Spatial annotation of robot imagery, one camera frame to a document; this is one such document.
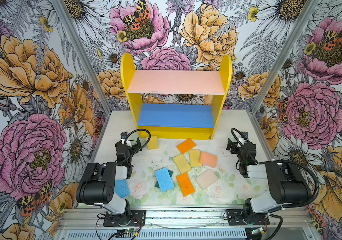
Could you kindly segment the pink orange sponge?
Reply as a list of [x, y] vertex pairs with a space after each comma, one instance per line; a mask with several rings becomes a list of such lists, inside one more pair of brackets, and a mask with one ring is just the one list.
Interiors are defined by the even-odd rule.
[[209, 166], [211, 168], [215, 168], [217, 166], [217, 156], [212, 155], [207, 152], [201, 152], [199, 162], [202, 165]]

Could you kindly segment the yellow sponge with green back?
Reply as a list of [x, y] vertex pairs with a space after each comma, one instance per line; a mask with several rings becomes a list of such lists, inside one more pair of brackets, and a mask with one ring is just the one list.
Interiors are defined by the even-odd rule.
[[202, 164], [200, 163], [200, 150], [192, 149], [189, 150], [190, 166], [192, 168], [200, 168]]

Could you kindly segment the large yellow sponge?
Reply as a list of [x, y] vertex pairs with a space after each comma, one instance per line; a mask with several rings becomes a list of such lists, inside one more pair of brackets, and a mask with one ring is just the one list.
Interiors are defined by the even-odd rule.
[[192, 170], [192, 167], [186, 160], [184, 154], [180, 154], [180, 155], [173, 157], [173, 161], [176, 164], [181, 174], [187, 173]]

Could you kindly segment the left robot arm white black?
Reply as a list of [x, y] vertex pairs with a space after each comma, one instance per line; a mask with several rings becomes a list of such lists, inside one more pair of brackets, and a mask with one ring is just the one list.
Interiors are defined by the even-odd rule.
[[121, 140], [115, 144], [117, 160], [105, 164], [87, 164], [76, 191], [76, 200], [99, 206], [113, 216], [129, 212], [129, 203], [115, 192], [117, 180], [128, 180], [133, 172], [132, 157], [142, 144], [140, 139]]

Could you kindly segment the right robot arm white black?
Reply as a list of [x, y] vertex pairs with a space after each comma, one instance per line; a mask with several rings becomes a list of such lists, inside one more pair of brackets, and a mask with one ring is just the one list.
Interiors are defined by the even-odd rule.
[[227, 210], [229, 223], [258, 224], [274, 212], [300, 208], [316, 199], [321, 184], [313, 170], [291, 160], [260, 162], [256, 159], [256, 145], [249, 141], [248, 133], [236, 128], [230, 132], [234, 140], [228, 140], [226, 149], [237, 156], [236, 169], [246, 179], [266, 180], [268, 190], [248, 198], [241, 210]]

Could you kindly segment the small yellow sponge near shelf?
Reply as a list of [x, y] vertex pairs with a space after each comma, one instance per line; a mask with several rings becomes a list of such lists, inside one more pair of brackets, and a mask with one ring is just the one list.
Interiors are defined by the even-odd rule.
[[158, 137], [151, 136], [150, 141], [147, 144], [148, 150], [155, 150], [159, 148]]

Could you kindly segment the orange sponge near shelf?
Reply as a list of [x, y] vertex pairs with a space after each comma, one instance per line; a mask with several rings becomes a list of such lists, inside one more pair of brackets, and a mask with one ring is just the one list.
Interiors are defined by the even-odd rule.
[[192, 139], [187, 139], [184, 142], [178, 144], [176, 147], [180, 151], [181, 154], [185, 154], [189, 150], [195, 148], [196, 143]]

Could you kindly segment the pale pink sponge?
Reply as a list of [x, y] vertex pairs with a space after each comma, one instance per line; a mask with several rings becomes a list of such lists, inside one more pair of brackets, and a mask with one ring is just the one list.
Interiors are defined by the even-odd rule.
[[210, 185], [215, 183], [218, 177], [213, 170], [206, 170], [204, 173], [196, 178], [196, 182], [202, 190], [207, 189]]

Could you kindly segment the green scouring pad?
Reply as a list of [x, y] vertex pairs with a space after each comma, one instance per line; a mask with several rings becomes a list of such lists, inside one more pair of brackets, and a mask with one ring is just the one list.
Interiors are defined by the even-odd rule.
[[[171, 171], [171, 170], [168, 170], [168, 172], [169, 172], [169, 175], [170, 175], [170, 177], [172, 177], [172, 175], [173, 175], [173, 171]], [[156, 184], [155, 184], [155, 187], [156, 187], [156, 188], [160, 188], [160, 186], [159, 186], [159, 183], [158, 183], [158, 182], [156, 182]]]

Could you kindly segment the blue cellulose sponge centre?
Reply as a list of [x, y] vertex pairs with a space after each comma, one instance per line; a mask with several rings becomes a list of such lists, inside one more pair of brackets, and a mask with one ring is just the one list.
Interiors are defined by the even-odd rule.
[[161, 192], [166, 192], [174, 188], [172, 178], [167, 168], [155, 171], [155, 175]]

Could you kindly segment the orange sponge front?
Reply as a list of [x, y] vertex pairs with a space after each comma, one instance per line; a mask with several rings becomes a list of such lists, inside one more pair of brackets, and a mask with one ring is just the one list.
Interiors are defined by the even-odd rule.
[[176, 177], [176, 180], [179, 184], [183, 197], [189, 196], [195, 193], [195, 189], [193, 184], [190, 181], [188, 173], [183, 173]]

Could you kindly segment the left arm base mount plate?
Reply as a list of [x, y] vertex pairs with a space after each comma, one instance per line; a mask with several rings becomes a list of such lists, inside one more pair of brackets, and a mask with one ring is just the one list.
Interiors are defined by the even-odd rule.
[[104, 219], [104, 227], [143, 227], [146, 222], [146, 210], [131, 210], [121, 215], [112, 215]]

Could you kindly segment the aluminium front rail frame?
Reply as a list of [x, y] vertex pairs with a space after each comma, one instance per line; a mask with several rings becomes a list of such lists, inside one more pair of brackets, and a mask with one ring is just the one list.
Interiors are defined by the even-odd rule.
[[266, 216], [257, 224], [245, 224], [228, 217], [237, 206], [146, 206], [144, 225], [105, 227], [98, 218], [102, 210], [82, 207], [68, 210], [60, 223], [56, 240], [264, 240], [273, 232], [275, 240], [319, 240], [320, 234], [303, 209], [276, 212], [283, 218]]

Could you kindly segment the aluminium corner post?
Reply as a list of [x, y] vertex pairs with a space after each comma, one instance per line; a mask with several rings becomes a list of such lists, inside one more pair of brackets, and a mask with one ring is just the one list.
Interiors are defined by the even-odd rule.
[[306, 4], [304, 5], [302, 13], [299, 15], [299, 18], [297, 20], [297, 23], [295, 24], [294, 28], [292, 29], [292, 33], [287, 36], [287, 40], [285, 44], [283, 45], [282, 50], [279, 52], [279, 55], [269, 72], [269, 75], [261, 88], [257, 98], [255, 99], [255, 102], [252, 105], [252, 108], [250, 112], [252, 114], [255, 114], [260, 104], [264, 101], [269, 89], [272, 87], [273, 83], [275, 82], [276, 77], [278, 76], [278, 73], [284, 64], [284, 61], [288, 58], [289, 51], [294, 47], [294, 44], [296, 43], [297, 39], [300, 37], [303, 29], [306, 28], [309, 18], [315, 11], [316, 5], [318, 1], [316, 0], [310, 0], [306, 1]]
[[87, 76], [89, 77], [91, 83], [93, 84], [96, 94], [98, 95], [98, 98], [102, 104], [102, 107], [107, 114], [108, 117], [110, 117], [112, 109], [108, 103], [108, 100], [104, 94], [104, 91], [101, 87], [101, 84], [99, 83], [97, 79], [97, 75], [93, 69], [93, 66], [88, 58], [87, 52], [84, 49], [82, 40], [77, 32], [77, 28], [73, 24], [71, 20], [71, 16], [66, 8], [66, 5], [63, 1], [54, 1], [53, 6], [55, 10], [57, 11], [58, 17], [63, 25], [63, 27], [66, 30], [66, 34], [71, 39], [71, 42], [73, 44], [73, 47], [77, 53], [77, 56], [79, 57], [85, 72]]

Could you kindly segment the right aluminium corner post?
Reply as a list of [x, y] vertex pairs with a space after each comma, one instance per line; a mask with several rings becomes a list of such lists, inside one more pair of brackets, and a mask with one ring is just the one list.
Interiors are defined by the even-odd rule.
[[299, 15], [299, 18], [297, 20], [297, 23], [295, 24], [294, 28], [292, 29], [292, 33], [287, 36], [287, 40], [285, 44], [283, 45], [282, 50], [279, 52], [279, 55], [269, 72], [269, 75], [261, 88], [257, 98], [255, 99], [255, 102], [252, 105], [252, 108], [250, 112], [252, 114], [255, 114], [260, 104], [264, 101], [269, 89], [272, 87], [273, 83], [275, 82], [276, 77], [278, 76], [278, 73], [284, 64], [284, 61], [288, 58], [289, 51], [294, 47], [294, 44], [296, 43], [297, 39], [300, 37], [303, 29], [306, 28], [309, 18], [315, 11], [316, 5], [318, 1], [316, 0], [310, 0], [306, 1], [306, 4], [304, 5], [302, 13]]

